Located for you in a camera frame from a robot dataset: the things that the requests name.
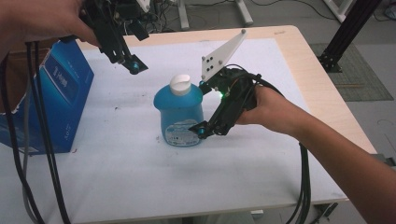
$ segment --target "cardboard box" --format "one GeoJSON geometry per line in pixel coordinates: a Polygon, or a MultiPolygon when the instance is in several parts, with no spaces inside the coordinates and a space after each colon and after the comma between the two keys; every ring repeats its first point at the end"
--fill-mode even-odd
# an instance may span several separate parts
{"type": "MultiPolygon", "coordinates": [[[[39,55],[42,60],[40,79],[53,149],[55,153],[69,152],[92,84],[93,72],[75,41],[55,43],[51,49],[41,49],[39,55]]],[[[8,99],[13,108],[20,149],[24,148],[27,71],[26,52],[10,53],[7,62],[8,99]]],[[[0,106],[0,142],[11,146],[1,101],[0,106]]],[[[28,111],[30,154],[44,154],[46,151],[32,94],[28,111]]]]}

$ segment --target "black metal pole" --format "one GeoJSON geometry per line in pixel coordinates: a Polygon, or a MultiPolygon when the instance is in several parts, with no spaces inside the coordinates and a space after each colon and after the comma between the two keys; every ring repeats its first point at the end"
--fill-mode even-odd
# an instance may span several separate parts
{"type": "Polygon", "coordinates": [[[331,72],[337,67],[347,47],[359,33],[363,25],[372,16],[381,0],[357,0],[341,24],[329,46],[318,57],[323,68],[331,72]]]}

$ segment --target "white tabletop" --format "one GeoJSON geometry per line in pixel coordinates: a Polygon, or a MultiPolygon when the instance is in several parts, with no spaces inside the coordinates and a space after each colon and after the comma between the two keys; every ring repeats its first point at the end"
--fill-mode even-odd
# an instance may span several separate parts
{"type": "MultiPolygon", "coordinates": [[[[64,201],[74,223],[182,217],[294,205],[301,180],[298,143],[261,126],[235,126],[197,147],[170,147],[161,135],[155,93],[173,75],[200,80],[201,57],[222,42],[132,48],[149,70],[137,76],[109,63],[97,49],[84,50],[95,73],[71,153],[57,155],[64,201]]],[[[295,104],[308,110],[274,39],[247,40],[230,63],[261,73],[295,104]]],[[[219,104],[204,97],[205,119],[219,104]]],[[[0,149],[0,217],[28,220],[21,184],[9,148],[0,149]]],[[[310,156],[312,202],[346,200],[320,164],[310,156]]],[[[60,216],[47,159],[29,161],[28,181],[48,223],[60,216]]]]}

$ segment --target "blue bottle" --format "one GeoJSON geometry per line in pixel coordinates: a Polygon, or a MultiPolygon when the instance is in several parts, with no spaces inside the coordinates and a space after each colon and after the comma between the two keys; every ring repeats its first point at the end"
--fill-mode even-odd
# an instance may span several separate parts
{"type": "Polygon", "coordinates": [[[175,147],[191,147],[201,140],[189,128],[204,120],[201,90],[191,84],[189,75],[174,76],[169,85],[154,97],[154,106],[161,112],[161,129],[166,143],[175,147]]]}

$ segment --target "human arm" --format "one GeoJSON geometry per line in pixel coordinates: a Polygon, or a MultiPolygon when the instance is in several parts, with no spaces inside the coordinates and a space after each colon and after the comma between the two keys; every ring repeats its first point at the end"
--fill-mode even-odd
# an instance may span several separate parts
{"type": "Polygon", "coordinates": [[[99,46],[79,17],[82,0],[0,0],[0,61],[17,42],[76,35],[99,46]]]}
{"type": "Polygon", "coordinates": [[[300,141],[368,223],[396,220],[396,172],[276,92],[256,88],[257,107],[237,123],[260,124],[300,141]]]}

